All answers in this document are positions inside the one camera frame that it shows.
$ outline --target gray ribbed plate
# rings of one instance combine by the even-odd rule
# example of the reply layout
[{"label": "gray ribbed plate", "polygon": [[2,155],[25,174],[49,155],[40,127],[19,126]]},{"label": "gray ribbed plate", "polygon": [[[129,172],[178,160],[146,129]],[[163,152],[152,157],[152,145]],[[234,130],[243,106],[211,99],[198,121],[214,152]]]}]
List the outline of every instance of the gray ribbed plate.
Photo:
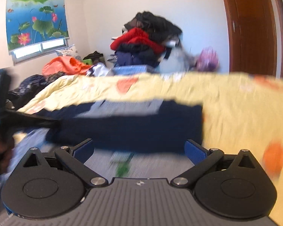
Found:
[{"label": "gray ribbed plate", "polygon": [[1,225],[275,226],[276,224],[268,217],[249,222],[216,217],[202,209],[189,190],[171,187],[166,179],[116,178],[108,187],[92,189],[81,205],[63,216],[37,221],[11,216]]}]

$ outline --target yellow blanket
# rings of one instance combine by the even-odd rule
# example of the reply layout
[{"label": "yellow blanket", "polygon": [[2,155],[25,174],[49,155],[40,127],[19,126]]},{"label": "yellow blanket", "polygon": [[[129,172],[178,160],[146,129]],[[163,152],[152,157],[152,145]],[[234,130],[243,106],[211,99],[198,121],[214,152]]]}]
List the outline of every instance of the yellow blanket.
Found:
[{"label": "yellow blanket", "polygon": [[[96,100],[145,101],[174,99],[203,103],[204,147],[226,154],[249,149],[258,161],[272,141],[283,144],[283,80],[251,78],[247,74],[140,74],[132,77],[63,76],[46,87],[20,111],[61,109]],[[278,198],[271,218],[283,226],[283,169],[273,181]]]}]

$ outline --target floral pillow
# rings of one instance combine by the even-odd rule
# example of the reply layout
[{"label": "floral pillow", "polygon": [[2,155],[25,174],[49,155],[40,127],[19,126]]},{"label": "floral pillow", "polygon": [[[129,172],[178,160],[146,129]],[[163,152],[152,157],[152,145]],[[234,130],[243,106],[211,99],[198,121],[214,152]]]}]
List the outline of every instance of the floral pillow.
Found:
[{"label": "floral pillow", "polygon": [[57,55],[58,56],[71,56],[76,58],[77,60],[82,61],[81,56],[78,54],[77,49],[75,48],[75,45],[73,44],[70,47],[64,48],[64,49],[60,49],[60,50],[56,50]]}]

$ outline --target brown door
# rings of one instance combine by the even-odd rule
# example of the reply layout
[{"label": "brown door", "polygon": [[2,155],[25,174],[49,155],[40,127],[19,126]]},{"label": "brown door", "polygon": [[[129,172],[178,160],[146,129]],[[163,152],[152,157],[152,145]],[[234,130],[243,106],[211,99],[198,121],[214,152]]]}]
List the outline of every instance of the brown door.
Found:
[{"label": "brown door", "polygon": [[230,71],[274,75],[276,32],[271,0],[224,0]]}]

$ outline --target triangular cutout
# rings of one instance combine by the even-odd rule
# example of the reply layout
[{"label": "triangular cutout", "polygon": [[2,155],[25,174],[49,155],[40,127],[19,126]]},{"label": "triangular cutout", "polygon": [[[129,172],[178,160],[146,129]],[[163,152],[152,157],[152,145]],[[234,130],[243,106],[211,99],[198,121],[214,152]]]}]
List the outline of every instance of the triangular cutout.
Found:
[{"label": "triangular cutout", "polygon": [[40,162],[35,154],[31,154],[30,157],[27,159],[23,167],[35,167],[39,166]]},{"label": "triangular cutout", "polygon": [[253,165],[248,155],[243,156],[238,166],[255,169],[255,166]]}]

